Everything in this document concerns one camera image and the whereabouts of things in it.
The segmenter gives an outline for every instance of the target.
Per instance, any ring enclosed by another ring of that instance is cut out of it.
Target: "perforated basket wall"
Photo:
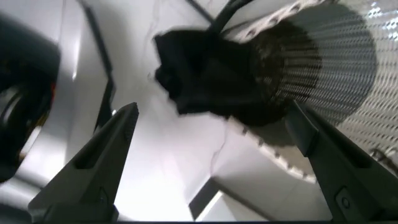
[[[297,1],[234,39],[258,49],[254,75],[276,98],[311,106],[367,152],[398,145],[398,1]],[[261,61],[270,42],[277,71]],[[286,169],[312,174],[283,122],[249,129]]]

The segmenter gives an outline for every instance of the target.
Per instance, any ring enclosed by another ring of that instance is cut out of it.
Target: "white floor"
[[[214,165],[215,158],[220,160],[221,157],[216,152],[224,145],[222,157],[225,161],[232,154],[228,151],[231,147],[242,149],[239,153],[235,151],[233,160],[227,160],[229,166],[236,164],[239,167],[239,164],[245,164],[239,160],[246,157],[242,152],[257,151],[255,144],[237,138],[236,134],[227,130],[224,121],[210,114],[179,118],[165,92],[151,80],[159,66],[152,37],[183,27],[206,29],[208,23],[184,0],[87,2],[92,5],[98,18],[114,67],[113,75],[118,89],[113,107],[117,109],[136,101],[140,110],[115,204],[123,218],[192,220],[188,203],[211,172],[223,168],[221,164]],[[215,16],[226,0],[200,2]],[[286,2],[289,0],[276,3],[273,7],[277,9]],[[272,11],[272,8],[267,7],[266,11]],[[258,12],[262,13],[257,9],[257,14],[250,16],[259,16]],[[234,20],[234,23],[239,23],[239,18]],[[274,196],[264,203],[273,204],[269,212],[283,219],[284,215],[289,214],[280,209],[283,207],[282,202],[299,185],[299,180],[284,176],[282,179],[286,181],[279,181],[279,173],[272,175],[272,170],[278,168],[265,158],[261,162],[268,164],[265,168],[268,174],[263,178],[274,182],[273,185],[267,185],[271,186],[268,189],[274,191],[266,192],[266,195]],[[294,217],[306,219],[300,215],[287,219]]]

